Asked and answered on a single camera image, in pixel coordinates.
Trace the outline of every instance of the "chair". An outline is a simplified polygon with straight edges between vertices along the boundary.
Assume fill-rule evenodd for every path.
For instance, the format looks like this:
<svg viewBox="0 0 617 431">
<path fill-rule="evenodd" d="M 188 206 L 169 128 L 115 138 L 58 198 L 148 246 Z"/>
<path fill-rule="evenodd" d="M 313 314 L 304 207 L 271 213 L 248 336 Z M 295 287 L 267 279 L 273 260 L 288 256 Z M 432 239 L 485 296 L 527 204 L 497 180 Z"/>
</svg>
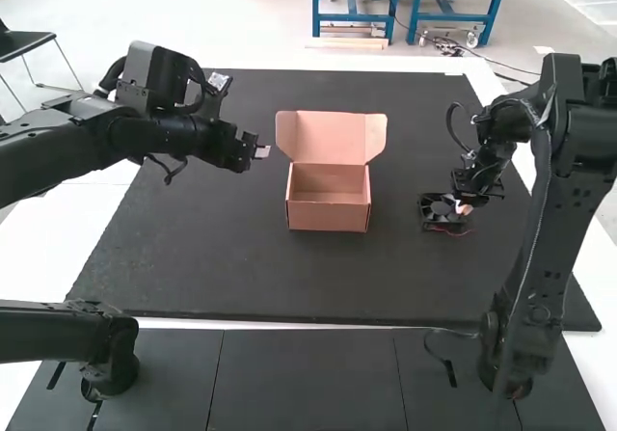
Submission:
<svg viewBox="0 0 617 431">
<path fill-rule="evenodd" d="M 79 86 L 79 89 L 83 91 L 84 87 L 81 85 L 81 82 L 79 82 L 79 79 L 77 78 L 77 75 L 75 74 L 75 71 L 73 70 L 72 66 L 67 60 L 67 56 L 65 55 L 65 52 L 63 52 L 62 48 L 58 44 L 58 41 L 56 40 L 56 35 L 54 33 L 40 33 L 40 32 L 33 32 L 33 31 L 12 31 L 9 28 L 7 28 L 7 26 L 4 24 L 2 19 L 0 19 L 0 63 L 7 63 L 10 60 L 13 60 L 17 57 L 21 57 L 21 60 L 23 61 L 24 66 L 26 66 L 26 70 L 28 71 L 28 76 L 30 77 L 30 81 L 35 86 L 45 88 L 45 89 L 56 89 L 59 91 L 72 92 L 71 89 L 65 89 L 63 87 L 56 87 L 56 86 L 49 86 L 47 84 L 35 82 L 34 78 L 32 77 L 32 72 L 28 68 L 28 63 L 26 62 L 26 59 L 24 58 L 24 55 L 26 53 L 34 50 L 35 48 L 39 48 L 40 46 L 45 45 L 46 43 L 51 42 L 52 40 L 56 43 L 56 46 L 58 47 L 58 50 L 60 50 L 60 53 L 65 59 L 65 62 L 67 62 L 68 68 L 70 69 L 70 72 L 75 78 L 75 81 L 77 81 L 77 85 Z M 7 89 L 9 89 L 9 92 L 11 93 L 13 98 L 17 101 L 21 109 L 24 112 L 26 112 L 25 107 L 23 106 L 19 98 L 17 98 L 17 95 L 13 92 L 13 89 L 11 89 L 11 86 L 9 86 L 9 84 L 7 83 L 5 78 L 2 76 L 2 74 L 0 74 L 0 79 L 2 80 L 4 85 L 7 86 Z"/>
</svg>

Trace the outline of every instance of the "box flap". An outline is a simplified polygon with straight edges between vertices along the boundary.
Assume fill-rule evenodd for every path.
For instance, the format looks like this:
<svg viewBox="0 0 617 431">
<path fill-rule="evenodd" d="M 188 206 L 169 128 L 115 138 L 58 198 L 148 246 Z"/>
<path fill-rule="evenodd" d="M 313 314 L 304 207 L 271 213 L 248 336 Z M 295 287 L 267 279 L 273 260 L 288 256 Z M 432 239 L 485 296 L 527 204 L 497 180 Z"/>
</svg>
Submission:
<svg viewBox="0 0 617 431">
<path fill-rule="evenodd" d="M 277 146 L 297 163 L 362 165 L 386 147 L 386 115 L 279 111 Z"/>
</svg>

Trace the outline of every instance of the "open cardboard box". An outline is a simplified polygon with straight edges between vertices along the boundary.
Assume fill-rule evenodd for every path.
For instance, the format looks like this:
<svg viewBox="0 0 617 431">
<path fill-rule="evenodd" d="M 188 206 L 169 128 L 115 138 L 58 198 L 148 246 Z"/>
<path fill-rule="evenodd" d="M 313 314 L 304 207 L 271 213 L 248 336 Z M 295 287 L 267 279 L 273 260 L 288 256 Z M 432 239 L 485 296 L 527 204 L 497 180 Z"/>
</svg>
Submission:
<svg viewBox="0 0 617 431">
<path fill-rule="evenodd" d="M 290 229 L 368 228 L 366 163 L 386 146 L 386 115 L 279 111 L 277 146 L 291 158 L 287 193 Z"/>
</svg>

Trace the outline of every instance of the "black computer fan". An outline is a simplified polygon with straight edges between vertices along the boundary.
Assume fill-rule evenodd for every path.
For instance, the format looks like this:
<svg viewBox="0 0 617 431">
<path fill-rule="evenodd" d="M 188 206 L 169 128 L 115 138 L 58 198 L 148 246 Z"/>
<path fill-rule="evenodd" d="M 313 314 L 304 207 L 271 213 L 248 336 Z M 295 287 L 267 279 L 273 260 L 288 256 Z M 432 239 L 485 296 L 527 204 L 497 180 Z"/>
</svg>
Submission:
<svg viewBox="0 0 617 431">
<path fill-rule="evenodd" d="M 460 232 L 467 218 L 456 212 L 456 200 L 450 194 L 425 193 L 418 200 L 422 227 L 425 230 Z"/>
</svg>

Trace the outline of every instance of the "red wire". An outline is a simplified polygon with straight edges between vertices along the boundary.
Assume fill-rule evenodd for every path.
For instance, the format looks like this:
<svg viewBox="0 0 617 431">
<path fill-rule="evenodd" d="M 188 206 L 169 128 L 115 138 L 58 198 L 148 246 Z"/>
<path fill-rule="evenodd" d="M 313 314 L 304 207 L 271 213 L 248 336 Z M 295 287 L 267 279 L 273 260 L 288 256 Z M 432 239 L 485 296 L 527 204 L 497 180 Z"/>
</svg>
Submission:
<svg viewBox="0 0 617 431">
<path fill-rule="evenodd" d="M 455 238 L 460 238 L 461 236 L 465 236 L 468 233 L 472 233 L 473 231 L 475 231 L 475 229 L 469 229 L 469 230 L 465 230 L 463 233 L 452 233 L 450 230 L 442 229 L 441 227 L 431 227 L 429 230 L 443 231 L 443 232 L 447 233 L 449 236 L 453 236 Z"/>
</svg>

